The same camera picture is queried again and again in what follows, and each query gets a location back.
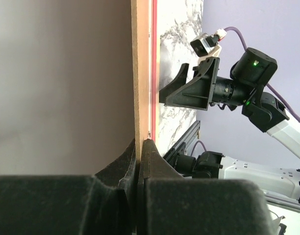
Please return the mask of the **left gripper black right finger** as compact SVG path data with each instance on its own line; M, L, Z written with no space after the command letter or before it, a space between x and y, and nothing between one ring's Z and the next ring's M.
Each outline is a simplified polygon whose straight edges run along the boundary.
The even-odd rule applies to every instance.
M185 179L145 140L137 185L140 235L273 235L263 196L245 180Z

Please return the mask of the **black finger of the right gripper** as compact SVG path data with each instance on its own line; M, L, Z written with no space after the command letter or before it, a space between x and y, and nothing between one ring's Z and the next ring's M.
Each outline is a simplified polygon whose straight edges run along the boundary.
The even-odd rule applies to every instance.
M176 77L164 88L159 91L159 102L165 103L166 98L181 86L186 84L189 64L183 63L176 75Z
M164 105L207 110L215 90L219 63L218 57L209 57L193 67L193 78L170 94Z

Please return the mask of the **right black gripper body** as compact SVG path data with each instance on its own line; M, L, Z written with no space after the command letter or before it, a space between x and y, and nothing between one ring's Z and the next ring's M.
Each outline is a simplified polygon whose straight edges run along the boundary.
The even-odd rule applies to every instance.
M285 106L264 88L278 68L276 59L247 48L230 70L230 78L217 77L211 106L234 111L242 107L242 115L260 131L267 132L284 120L289 120Z

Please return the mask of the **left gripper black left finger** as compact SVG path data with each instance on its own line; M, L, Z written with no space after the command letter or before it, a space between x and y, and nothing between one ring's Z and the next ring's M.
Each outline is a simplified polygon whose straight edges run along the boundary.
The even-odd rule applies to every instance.
M0 176L0 235L129 235L135 141L94 175Z

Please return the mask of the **pink wooden picture frame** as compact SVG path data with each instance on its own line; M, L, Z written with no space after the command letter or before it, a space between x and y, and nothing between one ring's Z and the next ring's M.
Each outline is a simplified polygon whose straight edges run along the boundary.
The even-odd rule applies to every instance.
M159 133L160 36L157 1L149 1L149 139L156 142Z

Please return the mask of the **brown fibreboard backing board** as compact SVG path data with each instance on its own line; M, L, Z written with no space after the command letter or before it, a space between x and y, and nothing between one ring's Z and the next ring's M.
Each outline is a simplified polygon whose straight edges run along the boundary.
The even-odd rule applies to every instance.
M134 137L131 3L0 0L0 175L93 174Z

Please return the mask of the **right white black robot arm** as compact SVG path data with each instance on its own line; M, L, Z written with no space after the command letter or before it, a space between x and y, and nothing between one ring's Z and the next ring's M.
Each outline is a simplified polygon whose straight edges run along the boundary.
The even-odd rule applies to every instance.
M205 123L207 128L224 129L225 139L235 147L251 137L252 128L274 138L300 159L300 123L285 103L264 91L277 70L277 61L247 48L230 70L230 77L218 76L220 59L209 56L193 67L181 65L176 77L159 92L159 101L171 107L221 112ZM245 179L262 190L300 203L300 168L280 167L276 155L264 153L262 143L253 143L250 160L240 161L222 153L205 150L198 157L188 156L183 146L171 148L164 159L180 174L192 178Z

